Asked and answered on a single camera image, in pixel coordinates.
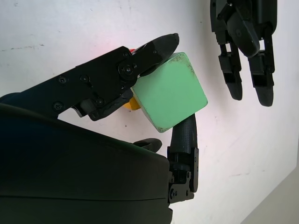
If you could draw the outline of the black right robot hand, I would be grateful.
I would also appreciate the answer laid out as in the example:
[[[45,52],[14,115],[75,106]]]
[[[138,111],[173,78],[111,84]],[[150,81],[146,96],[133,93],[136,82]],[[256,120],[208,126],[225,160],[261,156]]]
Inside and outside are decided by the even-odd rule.
[[[177,33],[134,51],[119,47],[0,99],[0,221],[3,224],[169,224],[172,203],[198,189],[195,115],[162,143],[110,138],[58,119],[73,108],[103,119],[127,103],[139,76],[174,53]]]

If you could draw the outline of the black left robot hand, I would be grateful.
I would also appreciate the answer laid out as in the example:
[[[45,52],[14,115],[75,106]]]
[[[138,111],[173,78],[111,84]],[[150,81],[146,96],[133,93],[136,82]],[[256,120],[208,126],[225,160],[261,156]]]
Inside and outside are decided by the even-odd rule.
[[[253,87],[262,106],[272,106],[275,71],[272,35],[277,27],[275,0],[212,0],[211,31],[221,49],[219,62],[233,99],[242,99],[239,52],[248,59]]]

